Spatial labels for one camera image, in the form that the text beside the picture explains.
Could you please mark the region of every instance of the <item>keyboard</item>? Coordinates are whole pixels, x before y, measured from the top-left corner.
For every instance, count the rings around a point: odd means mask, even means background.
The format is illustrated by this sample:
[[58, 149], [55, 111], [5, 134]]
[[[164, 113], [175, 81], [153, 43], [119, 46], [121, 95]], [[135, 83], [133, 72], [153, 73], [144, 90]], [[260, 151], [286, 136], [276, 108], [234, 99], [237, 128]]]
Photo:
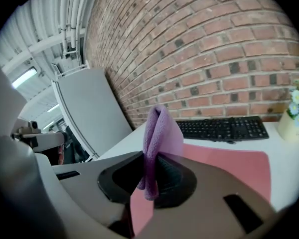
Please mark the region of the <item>keyboard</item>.
[[235, 143], [268, 139], [259, 116], [176, 121], [184, 138]]

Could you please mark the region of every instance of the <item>desk surface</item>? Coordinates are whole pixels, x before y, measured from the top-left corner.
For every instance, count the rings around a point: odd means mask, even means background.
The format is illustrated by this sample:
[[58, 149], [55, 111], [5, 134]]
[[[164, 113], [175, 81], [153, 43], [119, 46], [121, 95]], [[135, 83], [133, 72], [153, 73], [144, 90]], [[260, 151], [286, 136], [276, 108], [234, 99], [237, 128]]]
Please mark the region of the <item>desk surface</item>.
[[[143, 148], [145, 123], [108, 150], [98, 160], [123, 155]], [[276, 128], [278, 122], [264, 123], [269, 139], [236, 144], [184, 139], [184, 143], [233, 150], [258, 150], [268, 155], [271, 170], [271, 204], [276, 211], [295, 202], [299, 196], [299, 143], [287, 143]]]

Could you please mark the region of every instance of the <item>pink mat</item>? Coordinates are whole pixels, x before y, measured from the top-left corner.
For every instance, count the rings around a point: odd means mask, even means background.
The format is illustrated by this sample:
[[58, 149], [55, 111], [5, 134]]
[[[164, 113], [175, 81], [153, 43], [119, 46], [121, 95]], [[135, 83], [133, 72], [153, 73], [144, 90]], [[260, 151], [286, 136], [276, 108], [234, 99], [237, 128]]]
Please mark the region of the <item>pink mat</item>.
[[[270, 203], [270, 166], [264, 152], [184, 144], [184, 157], [231, 173]], [[153, 216], [153, 202], [147, 201], [141, 190], [135, 189], [131, 196], [131, 214], [134, 233], [137, 236]]]

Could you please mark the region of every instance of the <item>purple cloth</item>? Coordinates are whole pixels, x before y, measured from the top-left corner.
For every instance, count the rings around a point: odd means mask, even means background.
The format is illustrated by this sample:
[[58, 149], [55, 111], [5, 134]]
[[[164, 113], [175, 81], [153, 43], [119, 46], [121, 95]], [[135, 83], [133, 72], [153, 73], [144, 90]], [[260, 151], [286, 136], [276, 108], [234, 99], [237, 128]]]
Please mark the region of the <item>purple cloth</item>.
[[143, 153], [144, 177], [138, 188], [145, 190], [145, 198], [154, 200], [158, 197], [155, 179], [155, 158], [158, 152], [183, 155], [183, 134], [176, 121], [163, 105], [151, 108], [145, 128]]

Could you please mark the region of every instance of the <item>ceiling light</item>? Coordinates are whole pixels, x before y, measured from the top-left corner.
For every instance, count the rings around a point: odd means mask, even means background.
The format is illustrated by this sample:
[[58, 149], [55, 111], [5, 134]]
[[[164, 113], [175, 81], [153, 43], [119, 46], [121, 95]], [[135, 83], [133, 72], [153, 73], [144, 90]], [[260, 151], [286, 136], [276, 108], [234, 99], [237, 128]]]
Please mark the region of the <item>ceiling light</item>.
[[37, 73], [35, 68], [32, 68], [28, 71], [26, 71], [24, 74], [22, 74], [19, 78], [17, 78], [13, 83], [12, 86], [16, 89], [19, 87], [22, 83], [24, 83], [26, 80], [30, 79], [33, 75]]
[[54, 121], [52, 121], [51, 123], [49, 123], [48, 125], [46, 125], [43, 130], [45, 130], [47, 127], [51, 126], [54, 123]]
[[51, 112], [51, 111], [53, 111], [55, 108], [58, 108], [59, 106], [60, 106], [59, 104], [53, 106], [51, 109], [48, 110], [48, 113]]

